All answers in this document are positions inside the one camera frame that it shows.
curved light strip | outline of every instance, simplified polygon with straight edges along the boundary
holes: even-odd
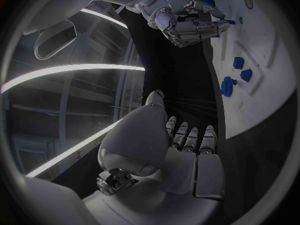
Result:
[[[113,18],[111,18],[111,17],[109,17],[109,16],[106,16],[106,15],[104,15],[104,14],[101,14],[101,13],[99,13],[99,12],[92,11],[92,10],[88,10],[88,9],[85,9],[85,8],[82,9],[81,11],[82,11],[82,12],[85,12],[85,13],[88,13],[88,14],[94,14],[94,15],[96,15],[96,16],[98,16],[98,17],[107,19],[107,20],[109,20],[109,21],[111,21],[111,22],[113,22],[113,23],[119,24],[120,26],[122,26],[122,27],[124,27],[124,28],[127,29],[127,26],[126,26],[124,23],[122,23],[122,22],[120,22],[120,21],[118,21],[118,20],[116,20],[116,19],[113,19]]]
[[[107,128],[97,132],[96,134],[90,136],[89,138],[87,138],[86,140],[83,140],[82,142],[78,143],[77,145],[75,145],[74,147],[70,148],[69,150],[63,152],[62,154],[58,155],[57,157],[53,158],[52,160],[46,162],[45,164],[43,164],[42,166],[38,167],[37,169],[33,170],[32,172],[28,173],[26,175],[26,177],[28,178],[33,178],[37,175],[39,175],[40,173],[44,172],[45,170],[49,169],[50,167],[52,167],[53,165],[57,164],[58,162],[60,162],[61,160],[65,159],[66,157],[68,157],[69,155],[75,153],[76,151],[80,150],[81,148],[83,148],[85,145],[89,144],[90,142],[92,142],[93,140],[99,138],[100,136],[102,136],[103,134],[107,133],[108,131],[110,131],[114,126],[116,126],[122,119],[120,119],[119,121],[116,121],[115,123],[113,123],[112,125],[108,126]]]
[[[115,65],[115,64],[74,64],[74,65],[64,65],[64,66],[54,66],[48,67],[41,70],[33,71],[26,73],[22,76],[18,76],[13,80],[8,81],[1,87],[1,93],[4,93],[8,89],[26,82],[30,79],[35,79],[41,76],[56,74],[61,72],[68,71],[77,71],[77,70],[89,70],[89,69],[126,69],[126,70],[139,70],[145,71],[145,68],[140,66],[127,66],[127,65]]]

